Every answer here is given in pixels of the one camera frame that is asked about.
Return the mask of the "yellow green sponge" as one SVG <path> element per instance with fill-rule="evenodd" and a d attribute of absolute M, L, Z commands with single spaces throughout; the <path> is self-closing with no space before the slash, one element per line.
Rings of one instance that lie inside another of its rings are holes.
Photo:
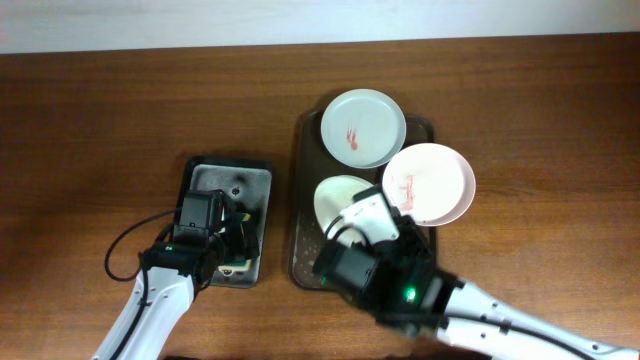
<path fill-rule="evenodd" d="M 228 213 L 223 220 L 220 232 L 225 255 L 218 270 L 225 276 L 231 273 L 246 272 L 252 264 L 251 246 L 253 223 L 248 213 Z"/>

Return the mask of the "pink plate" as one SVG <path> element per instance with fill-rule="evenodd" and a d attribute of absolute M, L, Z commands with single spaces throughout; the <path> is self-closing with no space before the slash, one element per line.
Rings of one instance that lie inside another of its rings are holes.
<path fill-rule="evenodd" d="M 437 227 L 455 221 L 470 208 L 476 179 L 469 162 L 456 150 L 419 143 L 391 159 L 382 187 L 401 214 L 419 226 Z"/>

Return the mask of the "cream white plate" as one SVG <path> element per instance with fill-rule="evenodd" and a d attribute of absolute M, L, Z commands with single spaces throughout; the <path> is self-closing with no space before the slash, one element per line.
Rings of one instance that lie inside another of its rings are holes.
<path fill-rule="evenodd" d="M 323 245 L 346 226 L 340 212 L 353 204 L 353 196 L 372 186 L 369 181 L 351 175 L 332 176 L 319 183 L 314 192 L 313 207 Z"/>

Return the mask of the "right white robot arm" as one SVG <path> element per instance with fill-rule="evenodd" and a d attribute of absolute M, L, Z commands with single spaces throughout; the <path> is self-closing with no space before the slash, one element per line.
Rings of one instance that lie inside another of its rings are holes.
<path fill-rule="evenodd" d="M 377 187 L 357 194 L 339 213 L 359 232 L 356 303 L 379 324 L 493 359 L 636 359 L 638 350 L 592 340 L 519 311 L 476 284 L 441 269 L 429 242 Z"/>

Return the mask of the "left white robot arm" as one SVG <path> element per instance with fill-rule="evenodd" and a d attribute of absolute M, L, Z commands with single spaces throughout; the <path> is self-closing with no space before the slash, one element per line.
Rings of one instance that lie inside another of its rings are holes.
<path fill-rule="evenodd" d="M 138 254 L 134 274 L 110 268 L 115 247 L 142 225 L 172 215 L 149 248 Z M 258 223 L 221 193 L 198 195 L 181 206 L 146 218 L 123 231 L 104 260 L 107 275 L 134 283 L 125 307 L 94 353 L 95 359 L 156 359 L 172 330 L 199 293 L 224 272 L 246 272 L 261 255 Z"/>

